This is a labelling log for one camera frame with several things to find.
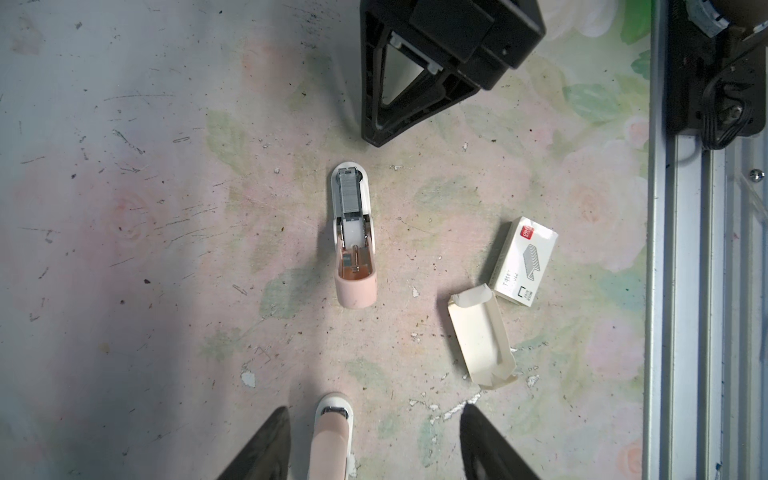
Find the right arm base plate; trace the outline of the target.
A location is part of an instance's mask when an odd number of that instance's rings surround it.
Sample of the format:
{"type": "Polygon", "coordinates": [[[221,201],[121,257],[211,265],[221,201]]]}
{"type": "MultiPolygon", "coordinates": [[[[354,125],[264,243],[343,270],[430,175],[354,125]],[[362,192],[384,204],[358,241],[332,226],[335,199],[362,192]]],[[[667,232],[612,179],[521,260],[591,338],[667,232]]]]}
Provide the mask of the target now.
{"type": "Polygon", "coordinates": [[[767,122],[767,3],[670,1],[666,125],[722,150],[767,122]]]}

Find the white staple box sleeve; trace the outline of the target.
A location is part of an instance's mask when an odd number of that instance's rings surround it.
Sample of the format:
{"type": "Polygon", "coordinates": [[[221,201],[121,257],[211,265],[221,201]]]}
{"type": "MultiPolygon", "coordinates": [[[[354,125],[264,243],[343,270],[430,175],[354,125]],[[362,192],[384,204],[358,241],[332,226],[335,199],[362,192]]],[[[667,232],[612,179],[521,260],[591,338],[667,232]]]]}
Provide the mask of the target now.
{"type": "Polygon", "coordinates": [[[530,218],[521,216],[509,228],[489,287],[502,298],[531,307],[558,234],[530,218]]]}

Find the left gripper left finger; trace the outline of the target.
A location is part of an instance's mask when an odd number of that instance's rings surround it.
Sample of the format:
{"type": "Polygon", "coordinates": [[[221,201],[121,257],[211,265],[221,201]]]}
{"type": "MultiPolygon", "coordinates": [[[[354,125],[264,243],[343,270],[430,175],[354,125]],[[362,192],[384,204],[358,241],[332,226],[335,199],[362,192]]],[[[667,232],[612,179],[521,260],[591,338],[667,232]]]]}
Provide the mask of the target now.
{"type": "Polygon", "coordinates": [[[288,408],[278,407],[262,424],[218,480],[286,480],[291,451],[288,408]]]}

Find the cardboard staple tray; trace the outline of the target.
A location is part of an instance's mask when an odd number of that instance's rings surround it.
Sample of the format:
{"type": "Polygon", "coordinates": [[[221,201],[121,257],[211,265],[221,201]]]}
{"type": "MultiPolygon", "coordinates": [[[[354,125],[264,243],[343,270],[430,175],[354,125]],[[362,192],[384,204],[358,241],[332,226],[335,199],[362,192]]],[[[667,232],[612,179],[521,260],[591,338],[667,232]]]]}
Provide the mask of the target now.
{"type": "Polygon", "coordinates": [[[500,307],[486,284],[453,294],[448,313],[473,383],[495,390],[517,379],[500,307]]]}

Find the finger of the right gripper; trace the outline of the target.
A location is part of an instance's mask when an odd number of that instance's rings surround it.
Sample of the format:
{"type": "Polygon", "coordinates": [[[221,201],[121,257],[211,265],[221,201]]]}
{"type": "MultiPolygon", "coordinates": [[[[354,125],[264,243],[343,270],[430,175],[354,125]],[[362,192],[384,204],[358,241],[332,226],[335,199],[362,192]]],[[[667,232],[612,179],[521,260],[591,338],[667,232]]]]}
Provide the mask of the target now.
{"type": "Polygon", "coordinates": [[[480,90],[451,54],[411,24],[415,5],[360,3],[361,136],[375,147],[480,90]]]}

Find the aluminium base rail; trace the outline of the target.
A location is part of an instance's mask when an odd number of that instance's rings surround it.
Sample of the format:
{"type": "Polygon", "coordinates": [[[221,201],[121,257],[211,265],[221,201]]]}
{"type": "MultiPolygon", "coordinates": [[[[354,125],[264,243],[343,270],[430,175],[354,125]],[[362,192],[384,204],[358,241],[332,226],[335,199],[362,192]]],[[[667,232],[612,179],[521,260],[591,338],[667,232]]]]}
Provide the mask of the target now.
{"type": "Polygon", "coordinates": [[[767,475],[767,122],[722,150],[666,125],[652,7],[642,475],[767,475]]]}

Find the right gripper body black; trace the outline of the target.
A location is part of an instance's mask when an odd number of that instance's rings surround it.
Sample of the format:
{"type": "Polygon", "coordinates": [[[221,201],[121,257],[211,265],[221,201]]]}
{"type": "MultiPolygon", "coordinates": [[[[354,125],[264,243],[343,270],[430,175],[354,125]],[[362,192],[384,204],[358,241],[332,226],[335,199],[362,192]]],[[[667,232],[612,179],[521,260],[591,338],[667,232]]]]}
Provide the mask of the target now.
{"type": "Polygon", "coordinates": [[[420,0],[409,24],[484,90],[519,68],[546,35],[536,1],[420,0]]]}

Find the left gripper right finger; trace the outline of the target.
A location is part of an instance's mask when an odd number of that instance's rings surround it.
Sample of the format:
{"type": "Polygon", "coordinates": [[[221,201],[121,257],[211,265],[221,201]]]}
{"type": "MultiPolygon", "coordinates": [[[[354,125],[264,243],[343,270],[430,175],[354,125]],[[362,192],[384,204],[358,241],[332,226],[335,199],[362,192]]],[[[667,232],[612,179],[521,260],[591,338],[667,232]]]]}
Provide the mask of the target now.
{"type": "Polygon", "coordinates": [[[468,480],[539,480],[487,417],[466,404],[460,417],[460,446],[468,480]]]}

